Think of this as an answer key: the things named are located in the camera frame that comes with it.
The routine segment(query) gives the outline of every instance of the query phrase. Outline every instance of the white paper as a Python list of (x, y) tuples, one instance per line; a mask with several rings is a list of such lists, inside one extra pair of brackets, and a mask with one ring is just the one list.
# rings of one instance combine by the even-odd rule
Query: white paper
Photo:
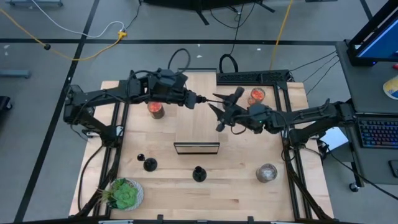
[(326, 135), (321, 138), (322, 141), (329, 145), (329, 150), (334, 150), (335, 148), (348, 142), (347, 137), (340, 130), (340, 128), (331, 128), (326, 131)]

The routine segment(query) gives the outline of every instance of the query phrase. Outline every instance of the green plant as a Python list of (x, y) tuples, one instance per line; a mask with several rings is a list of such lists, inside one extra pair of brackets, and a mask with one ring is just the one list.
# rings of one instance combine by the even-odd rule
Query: green plant
[(102, 202), (108, 202), (111, 208), (125, 209), (136, 204), (138, 190), (126, 181), (118, 179), (109, 190), (102, 190)]

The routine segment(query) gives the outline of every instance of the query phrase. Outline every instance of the yellow object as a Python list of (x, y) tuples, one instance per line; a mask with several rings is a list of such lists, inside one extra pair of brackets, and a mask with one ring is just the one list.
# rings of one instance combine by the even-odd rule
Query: yellow object
[[(17, 27), (20, 28), (22, 31), (24, 31), (29, 37), (31, 37), (32, 39), (34, 39), (37, 43), (41, 44), (45, 49), (47, 48), (47, 45), (46, 45), (45, 43), (41, 42), (38, 38), (36, 38), (35, 36), (33, 36), (29, 31), (25, 30), (25, 28), (23, 28), (21, 25), (19, 25), (18, 22), (15, 21), (15, 19), (13, 19), (8, 13), (5, 12), (5, 10), (3, 10), (3, 9), (0, 8), (0, 12), (3, 13), (15, 26), (17, 26)], [(72, 60), (72, 61), (85, 61), (85, 60), (89, 60), (89, 59), (95, 58), (95, 57), (97, 57), (100, 53), (104, 52), (105, 50), (108, 50), (108, 49), (110, 49), (111, 47), (114, 47), (116, 44), (119, 43), (119, 41), (120, 41), (121, 39), (123, 39), (123, 38), (125, 38), (125, 37), (127, 36), (127, 33), (125, 33), (125, 32), (118, 32), (118, 34), (119, 34), (119, 37), (118, 37), (118, 40), (117, 40), (115, 43), (113, 43), (112, 45), (109, 45), (109, 46), (105, 47), (104, 49), (100, 50), (97, 54), (94, 54), (93, 56), (90, 56), (90, 57), (87, 57), (87, 58), (79, 58), (79, 59), (77, 59), (77, 58), (71, 58), (71, 57), (69, 57), (69, 56), (67, 56), (67, 55), (64, 55), (63, 53), (59, 52), (58, 50), (50, 49), (50, 51), (52, 51), (53, 53), (55, 53), (55, 54), (57, 54), (57, 55), (59, 55), (59, 56), (61, 56), (61, 57), (63, 57), (63, 58), (66, 58), (66, 59), (69, 59), (69, 60)]]
[(383, 85), (383, 90), (389, 98), (398, 100), (398, 76), (388, 80)]
[(285, 23), (286, 23), (287, 17), (289, 16), (289, 12), (290, 12), (290, 8), (292, 7), (292, 4), (293, 4), (293, 0), (290, 0), (289, 6), (287, 6), (285, 19), (284, 19), (284, 21), (282, 23), (282, 26), (280, 27), (278, 39), (276, 40), (276, 45), (274, 47), (274, 50), (272, 51), (272, 57), (271, 57), (271, 63), (269, 65), (269, 70), (272, 70), (272, 63), (274, 63), (275, 54), (276, 54), (276, 50), (278, 48), (279, 40), (280, 40), (280, 37), (282, 36), (282, 33), (284, 31)]

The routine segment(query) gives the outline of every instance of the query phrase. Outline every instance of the monitor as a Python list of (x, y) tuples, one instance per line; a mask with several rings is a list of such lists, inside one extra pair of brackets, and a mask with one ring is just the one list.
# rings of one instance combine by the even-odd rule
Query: monitor
[(353, 66), (398, 62), (398, 1), (389, 0), (348, 43)]

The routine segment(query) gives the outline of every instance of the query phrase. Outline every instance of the wheel caster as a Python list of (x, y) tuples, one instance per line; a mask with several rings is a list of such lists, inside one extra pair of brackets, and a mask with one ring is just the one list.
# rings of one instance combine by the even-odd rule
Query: wheel caster
[(7, 106), (6, 106), (6, 110), (11, 110), (12, 109), (12, 104), (9, 102), (8, 104), (7, 104)]
[(356, 183), (350, 183), (350, 184), (349, 184), (349, 189), (350, 189), (352, 192), (358, 192), (358, 191), (359, 191), (359, 187), (356, 185)]

